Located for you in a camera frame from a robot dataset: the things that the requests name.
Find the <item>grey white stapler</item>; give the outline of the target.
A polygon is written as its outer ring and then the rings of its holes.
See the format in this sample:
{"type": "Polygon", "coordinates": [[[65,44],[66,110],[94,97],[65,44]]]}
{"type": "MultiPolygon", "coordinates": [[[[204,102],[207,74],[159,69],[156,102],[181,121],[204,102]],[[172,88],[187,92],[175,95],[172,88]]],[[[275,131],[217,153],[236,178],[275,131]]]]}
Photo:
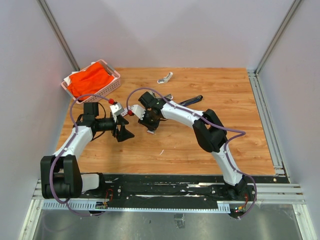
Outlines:
{"type": "MultiPolygon", "coordinates": [[[[151,93],[156,99],[162,99],[162,97],[156,94],[154,91],[152,91],[151,93]]],[[[164,98],[166,98],[168,101],[173,100],[173,96],[171,94],[165,95],[164,98]]]]}

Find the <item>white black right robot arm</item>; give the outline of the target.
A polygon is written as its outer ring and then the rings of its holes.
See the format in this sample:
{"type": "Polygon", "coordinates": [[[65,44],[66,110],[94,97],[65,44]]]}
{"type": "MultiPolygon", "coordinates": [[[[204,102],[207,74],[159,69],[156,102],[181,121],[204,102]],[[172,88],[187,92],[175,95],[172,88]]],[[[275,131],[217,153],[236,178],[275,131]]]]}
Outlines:
{"type": "Polygon", "coordinates": [[[244,195],[247,181],[231,154],[227,138],[231,129],[223,126],[213,110],[194,110],[148,91],[138,101],[145,108],[138,121],[141,125],[155,131],[160,121],[173,120],[192,128],[198,145],[213,156],[221,169],[227,196],[238,200],[244,195]]]}

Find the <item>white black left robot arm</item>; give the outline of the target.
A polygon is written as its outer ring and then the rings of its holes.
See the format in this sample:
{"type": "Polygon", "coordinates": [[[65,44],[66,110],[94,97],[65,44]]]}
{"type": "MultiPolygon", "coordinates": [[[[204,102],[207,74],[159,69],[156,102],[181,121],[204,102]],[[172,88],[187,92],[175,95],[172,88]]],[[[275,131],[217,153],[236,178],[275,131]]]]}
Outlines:
{"type": "Polygon", "coordinates": [[[99,103],[83,105],[83,113],[77,118],[68,139],[53,155],[44,156],[40,161],[41,192],[45,199],[78,198],[90,191],[96,198],[107,193],[104,175],[100,172],[81,173],[78,158],[96,133],[110,131],[118,142],[134,137],[126,129],[128,121],[121,115],[120,103],[110,106],[110,116],[99,117],[99,103]]]}

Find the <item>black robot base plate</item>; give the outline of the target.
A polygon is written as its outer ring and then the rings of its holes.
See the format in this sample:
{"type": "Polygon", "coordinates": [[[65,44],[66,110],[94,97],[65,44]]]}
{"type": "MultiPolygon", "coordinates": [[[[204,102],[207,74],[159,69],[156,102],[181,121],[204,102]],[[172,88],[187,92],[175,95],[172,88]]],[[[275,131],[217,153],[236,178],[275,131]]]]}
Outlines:
{"type": "Polygon", "coordinates": [[[152,199],[155,203],[177,202],[182,205],[191,200],[199,202],[232,201],[248,203],[253,201],[257,188],[245,176],[247,185],[237,199],[229,198],[221,175],[176,175],[176,174],[103,174],[106,191],[95,196],[86,191],[83,196],[103,199],[107,205],[112,202],[123,203],[127,200],[152,199]]]}

